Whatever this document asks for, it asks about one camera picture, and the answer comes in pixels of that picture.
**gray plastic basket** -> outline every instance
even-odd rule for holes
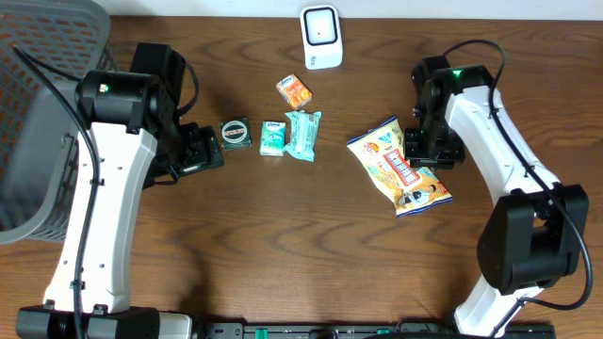
[[[11,47],[83,77],[117,70],[109,30],[90,0],[0,0],[0,244],[64,240],[77,177],[77,129]],[[75,83],[44,73],[74,106]]]

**teal packet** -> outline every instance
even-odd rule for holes
[[[260,141],[260,155],[283,156],[285,151],[284,122],[264,121],[262,123],[262,140]]]
[[[308,114],[294,111],[285,115],[291,119],[291,139],[285,145],[285,151],[296,159],[314,162],[314,144],[317,142],[322,112]]]

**white wall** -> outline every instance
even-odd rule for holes
[[[109,14],[296,17],[335,5],[344,18],[603,20],[601,0],[94,0]]]

